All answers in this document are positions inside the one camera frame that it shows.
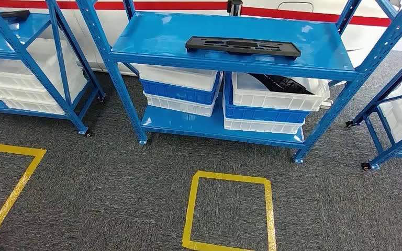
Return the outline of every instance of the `red stripe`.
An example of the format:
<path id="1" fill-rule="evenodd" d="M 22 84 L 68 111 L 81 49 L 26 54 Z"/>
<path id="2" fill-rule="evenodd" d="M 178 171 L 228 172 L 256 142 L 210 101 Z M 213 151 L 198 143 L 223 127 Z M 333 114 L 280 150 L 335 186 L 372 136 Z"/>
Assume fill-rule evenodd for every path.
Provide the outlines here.
<path id="1" fill-rule="evenodd" d="M 61 9 L 78 9 L 76 2 L 59 1 Z M 226 9 L 227 3 L 224 2 L 135 2 L 137 10 L 221 10 Z M 46 9 L 45 1 L 18 1 L 18 0 L 0 0 L 0 7 L 4 8 L 30 8 Z M 124 10 L 122 2 L 97 2 L 96 9 L 105 10 Z M 291 10 L 266 9 L 243 7 L 241 13 L 248 16 L 286 18 L 307 21 L 336 22 L 339 15 L 295 12 Z M 354 25 L 369 25 L 387 27 L 390 24 L 388 18 L 379 17 L 360 17 L 355 16 L 351 19 Z"/>

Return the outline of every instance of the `shelf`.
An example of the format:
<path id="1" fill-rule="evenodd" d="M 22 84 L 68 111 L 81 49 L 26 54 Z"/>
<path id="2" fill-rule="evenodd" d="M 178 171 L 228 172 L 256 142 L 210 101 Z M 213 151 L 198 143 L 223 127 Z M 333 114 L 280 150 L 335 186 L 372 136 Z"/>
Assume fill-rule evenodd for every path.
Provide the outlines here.
<path id="1" fill-rule="evenodd" d="M 293 42 L 301 56 L 187 52 L 191 36 Z M 135 12 L 110 56 L 119 62 L 352 80 L 354 70 L 335 24 L 285 19 Z"/>
<path id="2" fill-rule="evenodd" d="M 50 25 L 49 14 L 31 13 L 25 21 L 9 24 L 22 44 L 30 45 Z M 0 33 L 0 58 L 17 59 L 14 50 Z"/>
<path id="3" fill-rule="evenodd" d="M 221 140 L 303 148 L 304 136 L 300 128 L 296 134 L 234 131 L 224 129 L 222 94 L 216 100 L 211 117 L 199 116 L 164 108 L 147 106 L 142 119 L 145 131 L 172 133 Z"/>
<path id="4" fill-rule="evenodd" d="M 16 115 L 27 115 L 35 117 L 45 117 L 45 118 L 55 118 L 55 119 L 68 119 L 66 115 L 38 112 L 38 111 L 27 111 L 21 109 L 8 108 L 3 101 L 0 101 L 0 112 L 10 113 Z"/>
<path id="5" fill-rule="evenodd" d="M 73 101 L 72 108 L 76 108 L 78 103 L 81 101 L 81 98 L 84 96 L 84 94 L 87 92 L 87 89 L 92 86 L 91 81 L 87 81 L 87 84 L 84 86 L 84 88 L 78 93 L 76 98 Z M 2 113 L 11 113 L 11 114 L 17 114 L 17 115 L 28 115 L 28 116 L 37 116 L 37 117 L 46 117 L 46 118 L 57 118 L 57 119 L 67 119 L 66 115 L 59 115 L 59 114 L 52 114 L 52 113 L 45 113 L 45 112 L 38 112 L 38 111 L 28 111 L 28 110 L 21 110 L 21 109 L 14 109 L 14 108 L 9 108 L 7 105 L 0 100 L 0 112 Z"/>

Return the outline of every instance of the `shelving unit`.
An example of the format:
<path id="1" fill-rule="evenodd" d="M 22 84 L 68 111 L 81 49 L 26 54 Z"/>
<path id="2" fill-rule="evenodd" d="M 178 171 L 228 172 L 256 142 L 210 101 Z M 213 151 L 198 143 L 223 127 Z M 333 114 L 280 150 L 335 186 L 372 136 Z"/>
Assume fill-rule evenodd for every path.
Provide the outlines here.
<path id="1" fill-rule="evenodd" d="M 136 12 L 133 1 L 124 0 L 129 23 L 112 47 L 94 9 L 96 1 L 76 0 L 140 144 L 147 142 L 145 131 L 152 131 L 285 146 L 299 149 L 294 156 L 297 163 L 303 162 L 303 157 L 310 148 L 402 36 L 400 11 L 392 18 L 390 27 L 361 66 L 354 69 L 341 40 L 341 34 L 360 1 L 348 1 L 337 23 L 332 24 L 252 17 Z M 383 9 L 393 8 L 389 6 L 388 1 L 379 0 L 378 3 L 386 5 Z M 282 56 L 234 55 L 206 50 L 187 52 L 185 42 L 191 36 L 287 41 L 294 43 L 303 53 L 293 61 Z M 347 83 L 313 132 L 304 139 L 301 129 L 295 135 L 225 130 L 222 126 L 220 98 L 212 117 L 201 118 L 147 106 L 141 122 L 117 68 L 118 62 L 126 64 L 136 73 L 136 69 L 129 63 L 311 77 L 331 79 L 334 80 L 333 83 Z"/>
<path id="2" fill-rule="evenodd" d="M 390 97 L 389 95 L 395 90 L 397 86 L 402 83 L 402 69 L 395 75 L 388 84 L 367 104 L 367 106 L 352 120 L 346 122 L 347 127 L 359 126 L 362 121 L 365 122 L 367 129 L 369 130 L 369 134 L 372 137 L 375 147 L 377 148 L 378 155 L 369 160 L 369 162 L 361 163 L 361 167 L 363 169 L 379 169 L 380 164 L 387 161 L 392 157 L 402 157 L 402 139 L 396 142 L 394 140 L 394 136 L 389 126 L 388 119 L 384 115 L 384 111 L 382 109 L 381 104 L 389 103 L 390 105 L 398 105 L 394 101 L 402 99 L 402 95 Z M 378 139 L 378 135 L 375 132 L 374 127 L 372 126 L 369 115 L 372 113 L 377 113 L 380 121 L 386 131 L 386 134 L 389 138 L 391 147 L 388 149 L 383 149 L 381 142 Z"/>
<path id="3" fill-rule="evenodd" d="M 24 65 L 33 72 L 39 82 L 42 83 L 42 85 L 52 96 L 52 98 L 64 110 L 65 114 L 58 115 L 45 112 L 9 108 L 2 101 L 0 101 L 0 112 L 12 113 L 17 115 L 67 119 L 72 121 L 72 123 L 78 129 L 79 134 L 90 136 L 88 127 L 83 124 L 82 118 L 86 114 L 95 97 L 97 96 L 99 101 L 104 101 L 105 94 L 101 86 L 99 85 L 95 74 L 90 68 L 84 56 L 84 53 L 79 47 L 69 25 L 62 15 L 56 1 L 46 0 L 46 2 L 48 5 L 49 14 L 30 13 L 26 20 L 17 22 L 7 22 L 0 16 L 0 59 L 21 60 Z M 27 52 L 27 47 L 49 26 L 52 27 L 53 31 L 53 38 L 58 55 L 61 79 L 65 92 L 65 99 L 56 90 L 54 85 L 47 78 L 47 76 L 33 59 L 33 57 Z M 62 47 L 58 28 L 60 28 L 65 34 L 65 37 L 67 38 L 81 65 L 83 66 L 87 77 L 87 84 L 74 101 L 71 101 L 70 98 L 70 90 L 65 71 L 65 64 L 62 55 Z M 78 114 L 74 111 L 74 109 L 88 89 L 91 90 L 91 94 L 85 102 L 80 113 Z"/>

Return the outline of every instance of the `blue plastic crate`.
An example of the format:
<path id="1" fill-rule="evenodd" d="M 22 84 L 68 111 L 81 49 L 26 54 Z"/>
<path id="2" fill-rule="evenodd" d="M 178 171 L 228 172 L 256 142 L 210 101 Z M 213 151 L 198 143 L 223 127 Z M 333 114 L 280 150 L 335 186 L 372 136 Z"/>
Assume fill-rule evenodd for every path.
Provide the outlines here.
<path id="1" fill-rule="evenodd" d="M 224 94 L 226 98 L 226 117 L 229 119 L 249 119 L 286 123 L 303 123 L 309 111 L 236 106 L 233 104 L 233 86 L 231 74 L 225 74 Z"/>
<path id="2" fill-rule="evenodd" d="M 204 105 L 211 105 L 214 102 L 215 92 L 220 84 L 221 72 L 218 71 L 214 83 L 214 87 L 211 91 L 196 90 L 192 88 L 169 85 L 164 83 L 158 83 L 154 81 L 148 81 L 139 79 L 144 88 L 144 92 L 151 95 L 157 95 L 168 98 L 176 98 L 180 100 L 196 102 Z"/>

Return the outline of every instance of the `stacked crates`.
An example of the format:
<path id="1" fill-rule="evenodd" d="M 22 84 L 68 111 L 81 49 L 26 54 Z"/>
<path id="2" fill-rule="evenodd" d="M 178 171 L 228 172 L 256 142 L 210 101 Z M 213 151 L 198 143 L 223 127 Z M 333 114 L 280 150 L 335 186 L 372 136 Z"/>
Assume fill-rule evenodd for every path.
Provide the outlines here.
<path id="1" fill-rule="evenodd" d="M 327 80 L 293 77 L 309 94 L 269 91 L 247 73 L 228 72 L 223 92 L 224 128 L 295 134 L 311 111 L 330 97 Z"/>
<path id="2" fill-rule="evenodd" d="M 220 90 L 219 71 L 133 64 L 150 106 L 210 117 Z"/>
<path id="3" fill-rule="evenodd" d="M 76 56 L 61 41 L 65 70 L 73 100 L 87 84 Z M 54 40 L 38 38 L 27 51 L 44 71 L 56 90 L 65 98 Z M 63 115 L 65 112 L 22 61 L 0 59 L 0 100 L 9 108 Z"/>

